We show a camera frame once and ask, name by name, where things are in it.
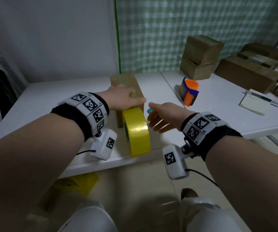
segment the white pants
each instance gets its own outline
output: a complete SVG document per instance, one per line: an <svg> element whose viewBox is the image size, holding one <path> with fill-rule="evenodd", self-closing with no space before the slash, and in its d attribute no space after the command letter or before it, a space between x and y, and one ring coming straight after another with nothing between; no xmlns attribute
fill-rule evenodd
<svg viewBox="0 0 278 232"><path fill-rule="evenodd" d="M181 232L242 232L226 211L208 198L184 198L179 208ZM101 203L78 210L59 232L117 232Z"/></svg>

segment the yellow tape roll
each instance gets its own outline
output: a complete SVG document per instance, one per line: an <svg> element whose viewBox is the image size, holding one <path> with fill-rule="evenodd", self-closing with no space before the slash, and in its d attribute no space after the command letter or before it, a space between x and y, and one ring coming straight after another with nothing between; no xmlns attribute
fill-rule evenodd
<svg viewBox="0 0 278 232"><path fill-rule="evenodd" d="M151 150L148 125L140 108L122 112L126 139L132 157L147 154Z"/></svg>

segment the black and white square marker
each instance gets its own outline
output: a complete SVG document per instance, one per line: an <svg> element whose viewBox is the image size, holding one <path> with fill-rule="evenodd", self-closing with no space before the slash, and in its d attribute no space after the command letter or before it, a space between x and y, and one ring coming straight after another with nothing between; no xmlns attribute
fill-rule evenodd
<svg viewBox="0 0 278 232"><path fill-rule="evenodd" d="M85 95L77 94L77 95L75 95L74 97L72 97L71 99L80 102L80 101L82 101L82 100L85 99L85 98L86 98Z"/></svg>
<svg viewBox="0 0 278 232"><path fill-rule="evenodd" d="M164 156L165 156L165 160L166 160L167 165L176 162L176 158L175 158L173 152L170 152L170 153L168 153L168 154L165 154Z"/></svg>
<svg viewBox="0 0 278 232"><path fill-rule="evenodd" d="M89 111L93 111L95 108L98 107L98 105L91 99L88 99L87 101L85 101L83 103L83 105L89 110Z"/></svg>
<svg viewBox="0 0 278 232"><path fill-rule="evenodd" d="M194 126L191 126L186 134L191 140L194 141L198 136L199 131Z"/></svg>
<svg viewBox="0 0 278 232"><path fill-rule="evenodd" d="M196 120L193 124L199 128L200 130L206 127L210 122L207 121L205 118L200 117L198 120Z"/></svg>
<svg viewBox="0 0 278 232"><path fill-rule="evenodd" d="M210 121L212 121L212 122L221 120L220 118L216 117L216 116L213 115L213 114L206 115L205 117L207 117L207 118L208 118Z"/></svg>
<svg viewBox="0 0 278 232"><path fill-rule="evenodd" d="M104 120L102 120L98 125L97 125L97 131L101 130L102 127L104 127Z"/></svg>
<svg viewBox="0 0 278 232"><path fill-rule="evenodd" d="M96 123L98 123L103 118L103 114L101 112L101 109L98 109L97 111L95 111L93 113L93 116L95 118Z"/></svg>
<svg viewBox="0 0 278 232"><path fill-rule="evenodd" d="M114 142L115 142L115 140L113 140L112 138L109 138L106 146L109 147L110 149L112 149Z"/></svg>

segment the gingham fabric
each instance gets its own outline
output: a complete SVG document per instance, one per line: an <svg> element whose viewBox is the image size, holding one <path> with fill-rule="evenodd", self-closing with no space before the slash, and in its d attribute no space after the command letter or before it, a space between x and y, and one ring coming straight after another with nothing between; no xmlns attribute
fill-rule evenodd
<svg viewBox="0 0 278 232"><path fill-rule="evenodd" d="M278 39L278 0L116 0L116 11L122 72L178 69L190 35L224 42L220 58Z"/></svg>

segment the yellow plastic bag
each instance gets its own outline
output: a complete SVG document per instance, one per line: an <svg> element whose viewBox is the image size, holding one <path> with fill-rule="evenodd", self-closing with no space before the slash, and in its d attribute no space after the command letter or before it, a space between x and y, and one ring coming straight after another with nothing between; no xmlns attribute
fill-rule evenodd
<svg viewBox="0 0 278 232"><path fill-rule="evenodd" d="M57 179L52 187L60 190L76 190L87 196L91 189L99 182L96 172L75 175Z"/></svg>

